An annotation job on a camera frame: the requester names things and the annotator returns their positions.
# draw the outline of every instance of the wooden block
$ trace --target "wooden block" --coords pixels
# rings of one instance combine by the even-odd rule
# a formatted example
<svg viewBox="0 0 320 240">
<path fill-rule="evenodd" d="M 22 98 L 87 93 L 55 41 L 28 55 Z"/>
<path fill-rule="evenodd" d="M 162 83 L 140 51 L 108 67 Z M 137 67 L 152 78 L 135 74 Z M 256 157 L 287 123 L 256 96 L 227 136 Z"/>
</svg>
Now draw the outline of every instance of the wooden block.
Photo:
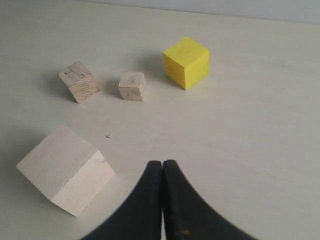
<svg viewBox="0 0 320 240">
<path fill-rule="evenodd" d="M 119 91 L 124 100 L 143 101 L 147 83 L 143 72 L 125 72 L 119 82 Z"/>
<path fill-rule="evenodd" d="M 77 103 L 99 92 L 94 76 L 79 61 L 60 71 L 59 77 L 67 85 Z"/>
<path fill-rule="evenodd" d="M 166 75 L 187 90 L 209 71 L 209 50 L 189 37 L 163 52 Z"/>
<path fill-rule="evenodd" d="M 114 175 L 99 150 L 65 125 L 49 134 L 17 168 L 51 202 L 74 216 Z"/>
</svg>

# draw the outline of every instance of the small black mark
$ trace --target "small black mark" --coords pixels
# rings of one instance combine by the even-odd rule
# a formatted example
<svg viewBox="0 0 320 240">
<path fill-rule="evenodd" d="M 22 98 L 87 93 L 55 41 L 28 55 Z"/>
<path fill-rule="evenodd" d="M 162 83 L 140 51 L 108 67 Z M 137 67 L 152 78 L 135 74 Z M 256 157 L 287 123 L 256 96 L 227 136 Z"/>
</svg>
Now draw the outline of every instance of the small black mark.
<svg viewBox="0 0 320 240">
<path fill-rule="evenodd" d="M 184 229 L 181 231 L 181 233 L 185 236 L 188 236 L 190 234 L 189 230 L 188 229 Z"/>
</svg>

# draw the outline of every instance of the gray wall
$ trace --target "gray wall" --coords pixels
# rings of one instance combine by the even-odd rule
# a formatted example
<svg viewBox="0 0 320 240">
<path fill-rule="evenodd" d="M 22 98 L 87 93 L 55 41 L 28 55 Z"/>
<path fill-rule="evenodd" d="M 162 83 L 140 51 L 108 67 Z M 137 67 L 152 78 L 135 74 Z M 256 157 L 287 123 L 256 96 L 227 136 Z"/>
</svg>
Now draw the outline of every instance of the gray wall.
<svg viewBox="0 0 320 240">
<path fill-rule="evenodd" d="M 320 0 L 84 0 L 238 17 L 320 23 Z"/>
</svg>

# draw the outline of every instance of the white tabletop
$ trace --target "white tabletop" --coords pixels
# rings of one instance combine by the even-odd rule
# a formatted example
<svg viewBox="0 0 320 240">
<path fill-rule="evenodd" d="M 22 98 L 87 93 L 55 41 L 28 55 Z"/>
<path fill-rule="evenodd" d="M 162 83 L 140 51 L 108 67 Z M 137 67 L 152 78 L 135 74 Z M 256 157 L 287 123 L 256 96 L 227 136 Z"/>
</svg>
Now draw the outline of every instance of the white tabletop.
<svg viewBox="0 0 320 240">
<path fill-rule="evenodd" d="M 79 239 L 117 209 L 149 160 L 166 159 L 256 238 L 319 239 L 320 25 L 4 0 L 0 33 L 0 239 Z M 187 91 L 162 62 L 185 36 L 210 49 L 208 76 Z M 80 104 L 57 74 L 76 61 L 101 89 Z M 120 98 L 124 71 L 144 72 L 144 102 Z M 77 218 L 16 169 L 62 123 L 116 172 Z"/>
</svg>

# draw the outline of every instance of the yellow block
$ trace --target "yellow block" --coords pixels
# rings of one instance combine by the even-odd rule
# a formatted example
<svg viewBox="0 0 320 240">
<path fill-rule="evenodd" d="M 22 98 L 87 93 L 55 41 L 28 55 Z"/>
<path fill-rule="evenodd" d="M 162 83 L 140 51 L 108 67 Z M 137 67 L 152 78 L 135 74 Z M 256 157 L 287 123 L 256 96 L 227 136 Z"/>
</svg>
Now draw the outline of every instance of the yellow block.
<svg viewBox="0 0 320 240">
<path fill-rule="evenodd" d="M 166 75 L 187 90 L 209 71 L 209 50 L 185 37 L 163 52 Z"/>
</svg>

